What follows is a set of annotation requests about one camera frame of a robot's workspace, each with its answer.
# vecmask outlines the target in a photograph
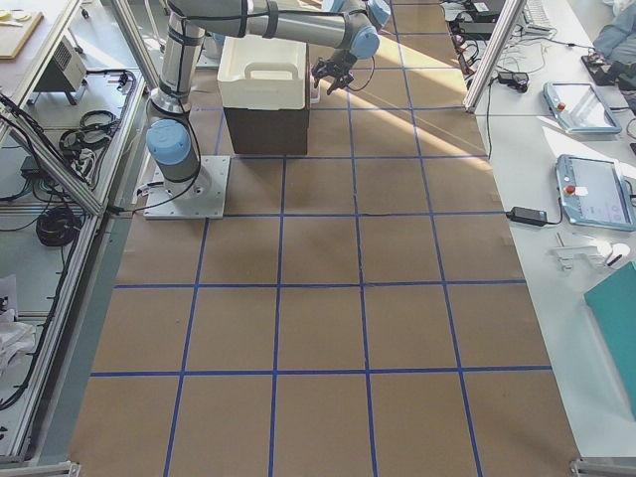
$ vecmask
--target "person's arm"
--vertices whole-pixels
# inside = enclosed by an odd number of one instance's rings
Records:
[[[636,27],[636,3],[623,10],[612,23],[605,25],[596,40],[592,42],[594,49],[609,59],[614,48],[634,33]]]

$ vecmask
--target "grid square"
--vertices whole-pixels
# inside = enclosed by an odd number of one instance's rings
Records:
[[[217,74],[216,70],[195,70],[190,91],[190,102],[194,110],[223,108]]]
[[[430,202],[436,212],[501,211],[502,204],[486,159],[424,161]]]
[[[310,121],[313,120],[313,117],[316,115],[317,110],[347,108],[347,91],[345,89],[336,89],[335,91],[331,91],[330,94],[327,94],[329,86],[331,86],[331,83],[328,81],[328,79],[320,80],[318,86],[320,87],[320,98],[317,103],[311,105],[311,113],[309,115]]]
[[[463,366],[549,365],[525,284],[448,287]]]
[[[356,81],[352,83],[352,88],[361,87],[370,75],[369,70],[356,71]],[[350,100],[352,107],[410,107],[404,73],[401,70],[375,71],[371,82],[364,89],[350,92]]]
[[[188,369],[270,370],[276,290],[200,288]]]
[[[362,214],[428,212],[418,159],[356,159],[356,186]]]
[[[460,70],[408,70],[406,77],[413,107],[461,106],[466,96],[466,81]]]
[[[93,477],[163,474],[178,378],[88,381],[70,460]]]
[[[519,280],[519,264],[506,217],[436,217],[447,280]]]
[[[279,333],[278,369],[363,369],[360,289],[283,289]]]
[[[349,157],[349,115],[347,111],[317,109],[309,116],[307,155],[314,157]]]
[[[392,25],[393,21],[389,19],[388,25]],[[386,32],[380,33],[380,47],[374,55],[376,59],[376,68],[400,68],[401,61],[399,57],[398,38],[395,35],[388,35]],[[356,68],[370,67],[370,62],[358,62]]]
[[[399,35],[399,49],[407,68],[459,68],[448,33]]]
[[[402,33],[448,33],[443,10],[439,5],[394,5],[397,30]],[[387,23],[394,32],[393,22]]]
[[[455,373],[374,375],[372,385],[380,475],[477,475]]]
[[[417,137],[424,156],[484,155],[474,116],[463,107],[414,112]]]
[[[286,218],[284,283],[358,283],[358,245],[353,218]]]
[[[170,475],[265,477],[270,408],[269,376],[186,378]]]
[[[457,365],[441,286],[365,288],[373,369]]]
[[[117,283],[194,283],[203,225],[204,221],[146,221],[134,216]]]
[[[413,123],[408,111],[351,111],[357,157],[417,156]]]
[[[276,283],[279,218],[226,217],[212,222],[202,283]]]
[[[470,373],[465,380],[484,475],[567,474],[578,452],[551,372]]]
[[[274,475],[373,475],[364,376],[278,378]]]
[[[428,217],[362,217],[366,282],[439,280]]]
[[[179,371],[192,293],[179,288],[113,290],[92,370]]]
[[[282,191],[281,159],[243,159],[231,162],[226,214],[278,214]]]
[[[287,161],[285,213],[353,214],[351,161],[303,159]]]
[[[195,130],[202,155],[216,153],[221,119],[222,113],[219,110],[195,109],[190,112],[190,122]]]
[[[217,148],[216,153],[222,156],[233,156],[235,154],[235,150],[232,146],[232,138],[230,137],[230,131],[228,130],[228,123],[225,120],[221,123],[220,134],[219,147]]]

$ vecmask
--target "person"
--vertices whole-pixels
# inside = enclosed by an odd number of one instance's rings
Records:
[[[613,8],[616,17],[601,29],[592,45],[604,63],[625,71],[617,84],[627,105],[636,113],[636,0],[614,0]]]
[[[623,9],[612,23],[601,29],[592,45],[608,63],[628,65],[636,63],[636,1],[623,4]]]

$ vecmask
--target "brown paper floor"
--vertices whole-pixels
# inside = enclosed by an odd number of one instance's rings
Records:
[[[222,221],[132,220],[72,444],[86,475],[567,475],[441,10],[393,10],[369,86],[323,89],[307,157],[233,159]],[[203,153],[231,154],[214,74],[193,101]]]

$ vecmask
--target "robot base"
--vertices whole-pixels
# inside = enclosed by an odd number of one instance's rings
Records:
[[[148,193],[147,206],[143,213],[146,219],[221,219],[226,205],[226,188],[230,173],[230,156],[201,156],[201,167],[210,176],[211,186],[194,199],[176,199],[161,206],[153,207],[170,199],[163,188],[151,189]],[[155,171],[153,181],[163,181],[159,168]]]

